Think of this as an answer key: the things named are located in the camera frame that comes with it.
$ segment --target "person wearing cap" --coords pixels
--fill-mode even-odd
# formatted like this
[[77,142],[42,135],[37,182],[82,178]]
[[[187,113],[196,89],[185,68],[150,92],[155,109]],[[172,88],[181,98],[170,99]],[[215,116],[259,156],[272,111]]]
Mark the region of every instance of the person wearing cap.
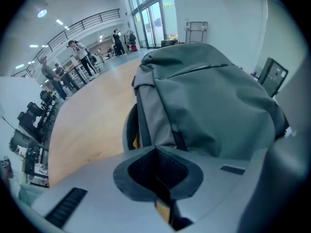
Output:
[[59,96],[63,99],[66,100],[67,94],[63,90],[63,87],[60,83],[61,78],[56,75],[56,73],[53,71],[52,68],[50,68],[47,65],[47,57],[42,57],[40,59],[40,63],[42,64],[41,72],[42,74],[49,80],[51,81],[53,87],[55,90],[58,92]]
[[67,86],[69,89],[75,88],[77,91],[80,90],[79,86],[76,84],[75,81],[71,78],[71,76],[68,73],[65,73],[64,69],[59,66],[58,63],[55,64],[56,70],[55,73],[59,77],[63,77],[64,85]]
[[79,60],[81,61],[81,64],[83,65],[87,73],[89,74],[90,80],[94,79],[94,77],[89,67],[94,70],[95,77],[99,76],[99,74],[96,72],[95,67],[92,65],[91,61],[89,60],[87,56],[86,46],[84,46],[80,42],[72,41],[72,40],[68,42],[68,46],[72,48],[73,55],[78,56]]

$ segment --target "white shirt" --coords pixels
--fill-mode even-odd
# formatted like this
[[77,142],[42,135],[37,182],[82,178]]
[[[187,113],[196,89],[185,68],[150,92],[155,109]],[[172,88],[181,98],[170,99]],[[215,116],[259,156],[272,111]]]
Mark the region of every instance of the white shirt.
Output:
[[[80,49],[83,49],[83,48],[86,48],[82,43],[77,43],[76,44]],[[84,50],[77,50],[76,49],[77,47],[74,47],[73,49],[72,49],[72,52],[73,52],[73,55],[74,56],[78,56],[78,58],[81,60],[81,59],[83,59],[84,57],[86,57],[87,56],[87,52],[86,52],[86,50],[84,49]]]

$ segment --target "gray shirt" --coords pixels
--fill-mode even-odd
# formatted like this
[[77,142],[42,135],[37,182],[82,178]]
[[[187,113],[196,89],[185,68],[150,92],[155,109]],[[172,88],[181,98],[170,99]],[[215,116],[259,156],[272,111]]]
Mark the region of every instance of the gray shirt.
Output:
[[53,69],[50,68],[49,66],[42,65],[41,72],[49,80],[52,80],[53,78],[57,78],[57,75],[55,74]]

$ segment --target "person in black clothing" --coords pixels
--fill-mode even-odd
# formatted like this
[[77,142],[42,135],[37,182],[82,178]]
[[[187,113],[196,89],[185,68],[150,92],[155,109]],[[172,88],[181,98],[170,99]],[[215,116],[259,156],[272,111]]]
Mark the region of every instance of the person in black clothing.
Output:
[[71,76],[68,73],[65,73],[64,69],[62,67],[60,67],[58,63],[55,64],[55,67],[56,67],[55,73],[57,76],[61,77],[65,74],[63,79],[62,79],[65,86],[67,86],[69,89],[75,88],[77,91],[80,90],[80,88],[76,84],[76,82],[73,81],[73,79],[71,78]]
[[115,44],[116,44],[116,47],[118,49],[118,51],[123,55],[123,54],[126,54],[125,51],[124,51],[124,48],[123,48],[123,45],[122,45],[122,42],[120,41],[120,36],[118,35],[118,33],[120,32],[120,30],[114,30],[113,31],[113,38],[115,40]]

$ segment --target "black metal railing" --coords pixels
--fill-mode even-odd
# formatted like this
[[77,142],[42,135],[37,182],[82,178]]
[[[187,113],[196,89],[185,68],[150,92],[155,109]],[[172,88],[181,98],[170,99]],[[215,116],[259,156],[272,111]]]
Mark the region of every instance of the black metal railing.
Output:
[[94,25],[97,25],[102,22],[107,22],[113,19],[120,18],[120,9],[114,9],[114,10],[108,10],[105,12],[101,12],[99,14],[95,14],[93,16],[87,17],[81,21],[78,21],[77,23],[71,25],[69,27],[69,30],[64,30],[61,33],[59,33],[57,36],[55,36],[52,40],[50,40],[45,48],[42,48],[40,52],[34,57],[33,61],[34,63],[31,63],[27,66],[26,69],[17,72],[13,74],[12,76],[16,76],[22,72],[25,72],[27,70],[27,73],[32,76],[35,72],[35,69],[38,67],[38,64],[40,63],[40,59],[44,56],[47,56],[51,54],[57,47],[62,45],[64,42],[66,42],[69,39],[72,39],[76,34],[82,32],[85,29],[88,29],[90,27],[93,27]]

